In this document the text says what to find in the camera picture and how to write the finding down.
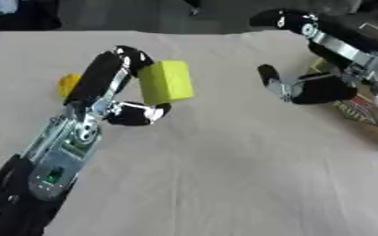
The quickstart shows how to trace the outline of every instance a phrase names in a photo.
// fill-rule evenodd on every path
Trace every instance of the yellow cube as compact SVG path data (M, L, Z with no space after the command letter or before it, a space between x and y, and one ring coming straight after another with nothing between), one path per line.
M184 61L159 61L138 73L144 102L158 105L194 96L188 65Z
M63 98L68 97L71 91L75 88L80 78L81 75L79 74L68 74L60 78L57 84L57 89L60 96L62 96Z

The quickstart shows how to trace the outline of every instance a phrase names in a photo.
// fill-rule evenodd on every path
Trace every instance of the beige tablecloth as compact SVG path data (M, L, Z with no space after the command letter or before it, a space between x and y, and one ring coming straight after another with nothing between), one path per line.
M288 32L0 33L0 166L60 109L59 77L116 44L187 61L196 97L150 127L106 125L46 235L378 235L378 147L261 85L258 65L296 75L313 57Z

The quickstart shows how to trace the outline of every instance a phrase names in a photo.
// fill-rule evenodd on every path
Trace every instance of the robotic hand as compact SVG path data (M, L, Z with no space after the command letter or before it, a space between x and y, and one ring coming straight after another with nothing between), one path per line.
M0 236L43 235L93 156L102 121L149 125L170 111L170 104L150 107L113 100L132 76L153 63L147 54L125 46L92 62L62 112L0 170Z
M335 18L290 9L274 9L251 18L254 27L274 27L302 35L311 52L337 67L336 72L280 79L272 65L258 71L264 85L284 101L318 104L350 100L357 95L357 82L370 86L378 107L378 40L340 24Z

